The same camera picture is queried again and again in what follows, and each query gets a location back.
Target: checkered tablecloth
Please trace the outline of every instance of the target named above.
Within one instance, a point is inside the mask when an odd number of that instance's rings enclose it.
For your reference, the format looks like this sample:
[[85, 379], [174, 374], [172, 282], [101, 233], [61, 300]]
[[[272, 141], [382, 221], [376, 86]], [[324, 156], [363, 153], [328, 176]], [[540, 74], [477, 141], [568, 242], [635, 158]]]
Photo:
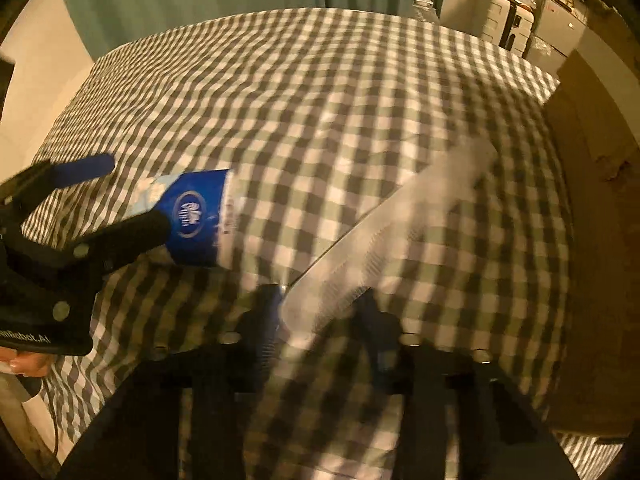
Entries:
[[[160, 174], [233, 165], [242, 200], [232, 272], [139, 260], [111, 276], [94, 350], [49, 379], [62, 430], [77, 440], [153, 348], [215, 338], [240, 292], [293, 282], [459, 136], [489, 140], [497, 163], [473, 200], [388, 262], [395, 292], [378, 300], [440, 348], [500, 356], [543, 410], [568, 286], [568, 208], [542, 116], [555, 84], [465, 34], [336, 9], [231, 16], [98, 60], [36, 159], [110, 152], [116, 170], [50, 197], [28, 233], [60, 246], [117, 221], [136, 182]], [[311, 350], [282, 348], [246, 432], [248, 474], [387, 478], [400, 416], [336, 320]]]

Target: black cable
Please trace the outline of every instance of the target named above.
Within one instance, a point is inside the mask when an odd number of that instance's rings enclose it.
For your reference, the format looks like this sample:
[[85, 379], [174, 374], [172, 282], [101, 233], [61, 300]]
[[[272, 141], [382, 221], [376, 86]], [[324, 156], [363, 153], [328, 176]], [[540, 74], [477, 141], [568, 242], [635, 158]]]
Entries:
[[49, 390], [49, 386], [47, 385], [46, 378], [42, 379], [42, 387], [44, 389], [44, 392], [47, 394], [47, 400], [49, 401], [49, 413], [53, 420], [53, 433], [54, 433], [54, 438], [56, 439], [56, 443], [54, 444], [54, 448], [53, 448], [53, 459], [49, 463], [49, 466], [51, 466], [54, 464], [54, 462], [56, 463], [58, 462], [58, 451], [60, 448], [60, 434], [58, 431], [58, 422], [56, 420], [56, 408], [53, 404], [53, 397], [51, 396], [51, 392]]

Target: brown cardboard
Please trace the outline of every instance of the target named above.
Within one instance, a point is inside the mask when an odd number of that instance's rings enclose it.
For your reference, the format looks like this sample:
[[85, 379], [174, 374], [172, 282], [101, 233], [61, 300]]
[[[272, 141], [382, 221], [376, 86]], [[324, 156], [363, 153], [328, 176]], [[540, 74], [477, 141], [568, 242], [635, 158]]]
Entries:
[[[622, 19], [590, 4], [589, 28], [638, 77], [640, 47]], [[573, 232], [566, 357], [548, 422], [559, 431], [623, 436], [640, 419], [640, 148], [579, 50], [558, 71], [560, 86], [545, 105]]]

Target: hand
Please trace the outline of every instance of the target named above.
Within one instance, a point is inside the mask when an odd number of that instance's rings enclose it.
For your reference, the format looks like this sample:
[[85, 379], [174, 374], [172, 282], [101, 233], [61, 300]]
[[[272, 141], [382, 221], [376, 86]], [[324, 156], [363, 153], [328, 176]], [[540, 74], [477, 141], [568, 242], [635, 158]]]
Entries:
[[14, 374], [22, 374], [25, 377], [44, 377], [51, 370], [55, 359], [53, 355], [0, 348], [0, 361], [9, 363]]

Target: oval logo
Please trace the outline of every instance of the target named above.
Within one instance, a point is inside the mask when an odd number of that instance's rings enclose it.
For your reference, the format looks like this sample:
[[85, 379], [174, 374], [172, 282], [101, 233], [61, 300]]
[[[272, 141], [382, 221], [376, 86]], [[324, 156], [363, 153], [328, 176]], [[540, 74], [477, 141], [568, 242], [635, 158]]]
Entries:
[[182, 238], [193, 238], [201, 230], [207, 213], [207, 203], [196, 191], [182, 193], [174, 206], [174, 225]]

